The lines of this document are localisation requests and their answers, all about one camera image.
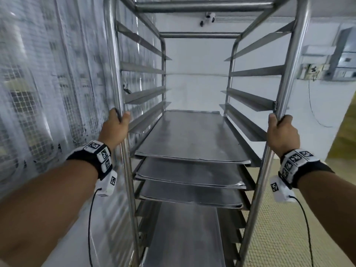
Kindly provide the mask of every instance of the black cable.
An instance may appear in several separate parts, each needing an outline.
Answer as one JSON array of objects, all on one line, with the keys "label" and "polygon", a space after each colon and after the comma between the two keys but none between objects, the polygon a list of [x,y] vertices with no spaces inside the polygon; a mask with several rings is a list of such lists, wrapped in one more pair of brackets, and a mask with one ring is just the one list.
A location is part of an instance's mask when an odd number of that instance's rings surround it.
[{"label": "black cable", "polygon": [[93,209],[93,203],[94,203],[94,198],[96,193],[101,190],[101,188],[98,188],[93,196],[93,199],[91,200],[91,206],[90,206],[90,212],[89,212],[89,225],[88,225],[88,251],[89,251],[89,262],[90,266],[93,267],[93,263],[91,262],[91,254],[90,254],[90,220],[91,220],[91,210]]},{"label": "black cable", "polygon": [[323,125],[322,123],[320,123],[319,121],[318,121],[318,119],[315,117],[315,115],[314,115],[314,112],[313,112],[313,109],[312,109],[312,102],[310,101],[310,80],[308,80],[308,92],[309,92],[309,105],[310,105],[310,110],[311,110],[311,113],[313,114],[313,116],[314,116],[314,119],[318,122],[318,124],[320,124],[321,126],[324,126],[324,127],[329,127],[329,128],[331,128],[331,127],[333,127],[333,126],[325,126],[325,125]]},{"label": "black cable", "polygon": [[311,244],[312,241],[311,241],[311,239],[310,239],[310,230],[309,230],[308,219],[306,218],[305,211],[304,211],[303,206],[301,205],[300,201],[298,201],[298,199],[297,199],[296,197],[293,197],[293,196],[288,196],[288,197],[291,197],[292,199],[295,199],[295,200],[299,203],[300,208],[301,208],[301,210],[303,211],[304,218],[305,218],[305,222],[306,222],[306,229],[307,229],[307,231],[308,231],[308,241],[309,241],[309,251],[310,251],[311,267],[314,267],[312,244]]}]

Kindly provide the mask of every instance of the wrist strap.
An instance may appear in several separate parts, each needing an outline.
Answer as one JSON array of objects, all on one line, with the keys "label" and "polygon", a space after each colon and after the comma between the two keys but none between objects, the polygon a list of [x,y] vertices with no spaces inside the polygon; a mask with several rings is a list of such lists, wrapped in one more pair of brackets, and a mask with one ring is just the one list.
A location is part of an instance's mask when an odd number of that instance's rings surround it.
[{"label": "wrist strap", "polygon": [[317,170],[333,172],[329,166],[312,153],[296,149],[282,156],[278,176],[289,188],[297,188],[298,181],[302,176]]},{"label": "wrist strap", "polygon": [[103,180],[113,169],[111,162],[111,151],[106,144],[100,141],[90,143],[76,148],[67,160],[83,160],[95,167],[98,172],[98,179]]}]

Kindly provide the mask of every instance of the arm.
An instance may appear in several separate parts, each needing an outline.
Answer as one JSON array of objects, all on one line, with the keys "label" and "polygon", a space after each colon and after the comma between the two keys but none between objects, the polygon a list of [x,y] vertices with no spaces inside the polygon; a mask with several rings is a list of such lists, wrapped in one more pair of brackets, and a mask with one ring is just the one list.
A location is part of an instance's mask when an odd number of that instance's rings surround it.
[{"label": "arm", "polygon": [[[130,115],[115,109],[98,140],[114,150],[127,135]],[[88,162],[65,161],[0,202],[0,259],[11,267],[41,266],[93,195],[98,172]]]},{"label": "arm", "polygon": [[[300,148],[292,119],[286,115],[277,125],[276,116],[269,116],[267,143],[279,157]],[[321,225],[356,265],[356,186],[326,171],[307,173],[297,185]]]}]

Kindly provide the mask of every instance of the yellow floor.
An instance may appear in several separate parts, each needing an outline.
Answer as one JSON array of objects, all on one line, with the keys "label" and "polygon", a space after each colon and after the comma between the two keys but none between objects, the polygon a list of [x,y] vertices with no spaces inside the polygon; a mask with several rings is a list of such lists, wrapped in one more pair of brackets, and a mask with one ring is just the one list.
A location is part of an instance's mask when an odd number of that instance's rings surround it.
[{"label": "yellow floor", "polygon": [[[356,161],[328,160],[327,163],[342,178],[356,184]],[[273,162],[271,176],[279,169],[279,160]],[[256,180],[258,168],[249,172]],[[328,236],[308,208],[298,190],[296,197],[302,203],[310,226],[315,267],[352,267],[348,257]],[[258,215],[245,266],[249,267],[305,267],[311,266],[305,219],[297,203],[276,203],[267,187]]]}]

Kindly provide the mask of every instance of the ceiling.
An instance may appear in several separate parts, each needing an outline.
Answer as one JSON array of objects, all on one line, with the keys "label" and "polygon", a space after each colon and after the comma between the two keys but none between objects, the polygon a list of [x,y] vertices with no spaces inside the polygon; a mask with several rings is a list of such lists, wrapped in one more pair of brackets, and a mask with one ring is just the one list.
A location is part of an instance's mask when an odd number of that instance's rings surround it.
[{"label": "ceiling", "polygon": [[[256,16],[256,12],[217,13],[217,16]],[[276,13],[274,17],[294,17],[296,14],[296,0],[289,1]],[[356,17],[356,0],[312,0],[312,17]]]}]

